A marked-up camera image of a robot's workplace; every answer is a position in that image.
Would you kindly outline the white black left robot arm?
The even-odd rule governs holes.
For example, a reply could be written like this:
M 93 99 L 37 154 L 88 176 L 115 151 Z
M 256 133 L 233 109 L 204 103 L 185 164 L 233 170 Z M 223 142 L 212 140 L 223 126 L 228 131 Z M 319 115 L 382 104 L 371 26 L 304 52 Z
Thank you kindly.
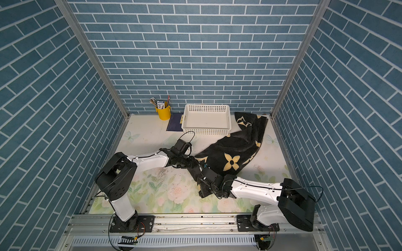
M 95 184 L 106 195 L 120 221 L 127 222 L 136 213 L 127 195 L 135 173 L 169 166 L 192 169 L 200 165 L 195 157 L 182 154 L 173 148 L 162 148 L 156 153 L 140 156 L 127 156 L 118 152 L 95 177 Z

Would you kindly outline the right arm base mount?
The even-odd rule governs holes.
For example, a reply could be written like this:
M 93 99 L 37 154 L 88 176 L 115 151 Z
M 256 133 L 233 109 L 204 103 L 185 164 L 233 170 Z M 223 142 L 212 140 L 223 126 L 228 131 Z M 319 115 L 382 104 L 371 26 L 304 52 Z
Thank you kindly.
M 237 229 L 239 232 L 263 232 L 272 231 L 277 232 L 280 230 L 278 223 L 273 223 L 270 225 L 265 225 L 257 220 L 257 212 L 261 205 L 254 206 L 251 215 L 240 214 L 237 215 Z

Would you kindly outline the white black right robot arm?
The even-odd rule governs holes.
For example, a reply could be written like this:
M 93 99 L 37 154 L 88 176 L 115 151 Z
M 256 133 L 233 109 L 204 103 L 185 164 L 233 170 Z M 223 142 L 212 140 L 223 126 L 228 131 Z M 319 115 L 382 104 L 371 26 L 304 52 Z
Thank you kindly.
M 250 224 L 257 231 L 272 231 L 275 224 L 286 222 L 299 230 L 313 231 L 316 199 L 292 179 L 261 183 L 236 175 L 222 176 L 207 168 L 195 180 L 202 198 L 214 194 L 218 198 L 255 200 Z

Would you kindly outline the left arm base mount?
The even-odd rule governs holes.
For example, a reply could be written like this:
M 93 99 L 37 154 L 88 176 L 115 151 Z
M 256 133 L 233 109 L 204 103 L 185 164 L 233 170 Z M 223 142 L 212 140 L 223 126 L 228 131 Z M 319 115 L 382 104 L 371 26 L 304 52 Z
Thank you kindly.
M 133 215 L 128 221 L 113 216 L 109 231 L 111 233 L 150 233 L 155 222 L 154 215 Z

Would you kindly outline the black pillowcase with cream flowers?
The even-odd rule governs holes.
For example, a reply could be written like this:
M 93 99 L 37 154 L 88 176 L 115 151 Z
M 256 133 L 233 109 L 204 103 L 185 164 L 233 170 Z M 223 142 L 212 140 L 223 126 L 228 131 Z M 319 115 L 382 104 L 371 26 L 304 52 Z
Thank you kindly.
M 189 172 L 197 182 L 201 173 L 208 170 L 225 175 L 236 175 L 249 164 L 262 146 L 269 119 L 248 113 L 235 113 L 240 131 L 230 133 L 195 156 L 198 168 Z

